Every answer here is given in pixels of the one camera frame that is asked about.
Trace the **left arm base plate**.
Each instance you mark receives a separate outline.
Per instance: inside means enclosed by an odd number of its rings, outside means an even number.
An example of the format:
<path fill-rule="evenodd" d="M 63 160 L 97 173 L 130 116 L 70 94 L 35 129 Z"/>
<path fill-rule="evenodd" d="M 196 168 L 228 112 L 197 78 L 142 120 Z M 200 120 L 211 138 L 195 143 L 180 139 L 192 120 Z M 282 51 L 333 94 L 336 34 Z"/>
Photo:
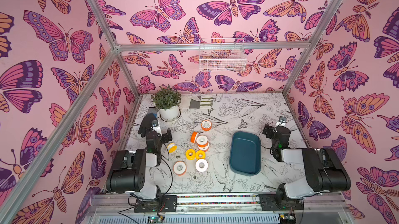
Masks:
<path fill-rule="evenodd" d="M 176 195 L 166 195 L 162 198 L 153 201 L 139 201 L 135 207 L 135 213 L 168 213 L 175 212 L 177 210 L 177 199 Z"/>

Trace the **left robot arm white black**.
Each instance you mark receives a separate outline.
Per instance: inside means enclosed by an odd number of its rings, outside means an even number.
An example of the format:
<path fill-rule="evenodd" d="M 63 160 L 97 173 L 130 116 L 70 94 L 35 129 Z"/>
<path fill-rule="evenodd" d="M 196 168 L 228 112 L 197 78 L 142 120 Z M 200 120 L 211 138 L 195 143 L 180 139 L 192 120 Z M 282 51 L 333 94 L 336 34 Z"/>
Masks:
<path fill-rule="evenodd" d="M 146 133 L 147 147 L 135 151 L 118 151 L 106 181 L 108 192 L 129 194 L 140 201 L 157 201 L 163 197 L 150 170 L 165 162 L 162 147 L 172 141 L 170 129 L 160 134 L 155 130 Z"/>

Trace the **teal plastic storage box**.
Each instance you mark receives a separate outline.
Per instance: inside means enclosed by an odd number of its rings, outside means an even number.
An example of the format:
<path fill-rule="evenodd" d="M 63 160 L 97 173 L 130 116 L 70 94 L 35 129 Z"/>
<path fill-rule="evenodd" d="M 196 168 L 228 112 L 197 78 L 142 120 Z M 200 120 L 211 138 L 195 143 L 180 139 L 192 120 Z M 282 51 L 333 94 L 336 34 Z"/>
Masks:
<path fill-rule="evenodd" d="M 232 136 L 230 169 L 240 175 L 255 176 L 261 169 L 261 145 L 257 135 L 237 131 Z"/>

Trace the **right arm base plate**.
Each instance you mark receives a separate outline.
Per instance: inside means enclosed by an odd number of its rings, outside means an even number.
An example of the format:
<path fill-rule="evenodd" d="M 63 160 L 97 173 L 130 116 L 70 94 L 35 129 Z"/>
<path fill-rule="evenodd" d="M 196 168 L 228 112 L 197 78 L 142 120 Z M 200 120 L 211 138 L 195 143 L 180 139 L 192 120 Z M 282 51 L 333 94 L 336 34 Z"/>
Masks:
<path fill-rule="evenodd" d="M 284 199 L 276 194 L 259 194 L 257 197 L 263 211 L 304 210 L 302 201 L 298 199 Z"/>

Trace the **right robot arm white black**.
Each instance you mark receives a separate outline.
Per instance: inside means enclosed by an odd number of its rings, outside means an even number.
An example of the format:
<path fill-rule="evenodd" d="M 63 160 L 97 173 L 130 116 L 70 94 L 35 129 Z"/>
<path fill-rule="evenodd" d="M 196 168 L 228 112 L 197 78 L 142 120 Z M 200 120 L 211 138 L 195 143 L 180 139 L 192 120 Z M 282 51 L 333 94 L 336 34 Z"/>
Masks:
<path fill-rule="evenodd" d="M 279 185 L 276 190 L 278 201 L 294 201 L 324 192 L 350 190 L 350 176 L 333 149 L 292 149 L 289 147 L 292 132 L 280 125 L 274 127 L 266 124 L 262 133 L 271 139 L 269 150 L 278 162 L 299 164 L 304 168 L 304 177 Z"/>

